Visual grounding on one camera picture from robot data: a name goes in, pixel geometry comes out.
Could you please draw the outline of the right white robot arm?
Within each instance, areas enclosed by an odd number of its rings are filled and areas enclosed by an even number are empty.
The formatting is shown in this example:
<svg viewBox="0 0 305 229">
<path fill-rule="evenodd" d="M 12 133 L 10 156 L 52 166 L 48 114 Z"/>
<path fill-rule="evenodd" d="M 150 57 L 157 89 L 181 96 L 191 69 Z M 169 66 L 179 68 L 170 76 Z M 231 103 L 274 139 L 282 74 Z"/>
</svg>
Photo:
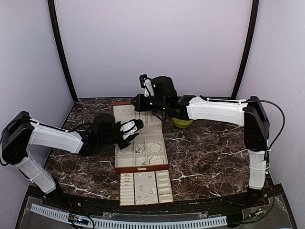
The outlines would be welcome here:
<svg viewBox="0 0 305 229">
<path fill-rule="evenodd" d="M 131 99 L 137 112 L 162 112 L 180 120 L 211 120 L 230 123 L 244 128 L 244 145 L 249 153 L 251 189 L 243 203 L 253 207 L 262 198 L 260 190 L 265 183 L 269 153 L 274 142 L 269 141 L 270 121 L 264 110 L 264 100 L 256 96 L 243 100 L 228 100 L 196 95 L 178 96 L 170 77 L 153 79 L 143 74 L 139 77 L 144 93 Z"/>
</svg>

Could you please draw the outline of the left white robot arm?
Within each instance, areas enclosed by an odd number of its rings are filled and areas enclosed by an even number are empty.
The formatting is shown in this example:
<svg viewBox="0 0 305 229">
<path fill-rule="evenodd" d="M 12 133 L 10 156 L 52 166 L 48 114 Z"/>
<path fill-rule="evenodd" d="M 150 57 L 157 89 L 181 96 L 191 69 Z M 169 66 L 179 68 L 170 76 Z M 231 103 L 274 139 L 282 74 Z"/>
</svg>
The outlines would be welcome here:
<svg viewBox="0 0 305 229">
<path fill-rule="evenodd" d="M 140 119 L 116 121 L 111 114 L 100 114 L 91 123 L 67 130 L 42 123 L 20 112 L 2 131 L 0 137 L 0 164 L 15 166 L 26 178 L 48 196 L 57 208 L 67 204 L 59 182 L 33 157 L 33 146 L 39 149 L 59 149 L 73 155 L 92 156 L 104 146 L 129 147 L 144 127 Z"/>
</svg>

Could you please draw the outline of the brown wooden jewelry box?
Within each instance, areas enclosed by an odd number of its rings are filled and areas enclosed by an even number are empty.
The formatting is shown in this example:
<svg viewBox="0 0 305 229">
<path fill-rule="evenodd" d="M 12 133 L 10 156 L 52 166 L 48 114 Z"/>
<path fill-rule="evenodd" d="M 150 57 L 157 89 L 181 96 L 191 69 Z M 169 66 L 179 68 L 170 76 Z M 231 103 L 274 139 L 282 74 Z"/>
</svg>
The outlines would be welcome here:
<svg viewBox="0 0 305 229">
<path fill-rule="evenodd" d="M 129 172 L 147 172 L 169 169 L 166 147 L 163 137 L 163 122 L 150 111 L 137 112 L 130 102 L 111 104 L 115 121 L 125 123 L 132 119 L 141 119 L 144 127 L 138 131 L 131 145 L 123 150 L 115 146 L 115 171 L 117 174 Z M 152 156 L 162 156 L 165 163 L 149 165 Z"/>
</svg>

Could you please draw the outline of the beige jewelry tray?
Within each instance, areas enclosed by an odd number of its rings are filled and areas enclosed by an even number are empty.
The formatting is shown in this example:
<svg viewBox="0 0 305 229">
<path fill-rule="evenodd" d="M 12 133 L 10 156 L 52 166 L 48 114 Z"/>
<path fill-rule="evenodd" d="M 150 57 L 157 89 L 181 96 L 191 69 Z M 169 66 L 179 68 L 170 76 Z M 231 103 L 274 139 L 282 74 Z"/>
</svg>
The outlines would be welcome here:
<svg viewBox="0 0 305 229">
<path fill-rule="evenodd" d="M 147 206 L 173 202 L 168 170 L 120 174 L 120 206 Z"/>
</svg>

